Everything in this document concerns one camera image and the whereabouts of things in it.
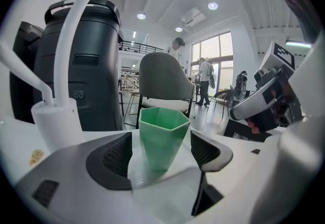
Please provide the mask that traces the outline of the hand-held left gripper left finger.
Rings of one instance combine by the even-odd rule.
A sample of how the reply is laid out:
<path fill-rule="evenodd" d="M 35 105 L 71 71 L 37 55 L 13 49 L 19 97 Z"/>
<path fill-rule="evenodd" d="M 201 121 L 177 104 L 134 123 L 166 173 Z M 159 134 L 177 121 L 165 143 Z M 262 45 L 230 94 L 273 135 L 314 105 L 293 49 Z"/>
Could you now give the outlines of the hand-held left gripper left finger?
<path fill-rule="evenodd" d="M 121 133 L 60 149 L 16 185 L 41 223 L 152 223 L 133 198 L 127 170 L 132 134 Z"/>

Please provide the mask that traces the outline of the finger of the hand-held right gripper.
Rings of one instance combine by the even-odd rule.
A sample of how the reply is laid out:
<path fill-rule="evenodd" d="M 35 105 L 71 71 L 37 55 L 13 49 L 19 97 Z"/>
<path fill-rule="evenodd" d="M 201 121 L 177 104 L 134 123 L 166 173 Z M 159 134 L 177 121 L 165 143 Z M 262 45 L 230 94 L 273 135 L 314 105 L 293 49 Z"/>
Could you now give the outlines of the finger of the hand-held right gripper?
<path fill-rule="evenodd" d="M 252 95 L 230 109 L 230 118 L 235 121 L 251 120 L 261 132 L 278 126 L 272 107 L 279 99 L 279 78 L 273 77 Z"/>

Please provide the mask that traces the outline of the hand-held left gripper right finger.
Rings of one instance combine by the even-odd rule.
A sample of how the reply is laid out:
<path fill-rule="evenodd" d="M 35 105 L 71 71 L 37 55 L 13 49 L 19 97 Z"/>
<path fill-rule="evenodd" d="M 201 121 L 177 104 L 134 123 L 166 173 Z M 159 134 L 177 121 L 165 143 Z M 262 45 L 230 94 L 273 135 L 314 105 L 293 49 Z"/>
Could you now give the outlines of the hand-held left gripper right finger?
<path fill-rule="evenodd" d="M 191 135 L 220 150 L 219 157 L 202 165 L 202 170 L 207 184 L 222 195 L 191 223 L 252 223 L 258 198 L 275 166 L 279 137 L 260 143 L 202 131 Z"/>

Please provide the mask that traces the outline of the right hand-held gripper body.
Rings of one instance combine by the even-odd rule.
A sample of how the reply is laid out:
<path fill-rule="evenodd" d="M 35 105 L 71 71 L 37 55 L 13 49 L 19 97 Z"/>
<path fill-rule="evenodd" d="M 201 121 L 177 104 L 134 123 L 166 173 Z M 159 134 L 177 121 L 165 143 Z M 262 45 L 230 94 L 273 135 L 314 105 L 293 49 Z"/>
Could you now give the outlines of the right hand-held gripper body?
<path fill-rule="evenodd" d="M 275 80 L 271 84 L 271 100 L 275 103 L 260 115 L 272 115 L 276 127 L 287 127 L 303 118 L 300 102 L 288 82 L 295 69 L 294 55 L 272 41 L 254 74 L 257 89 Z"/>

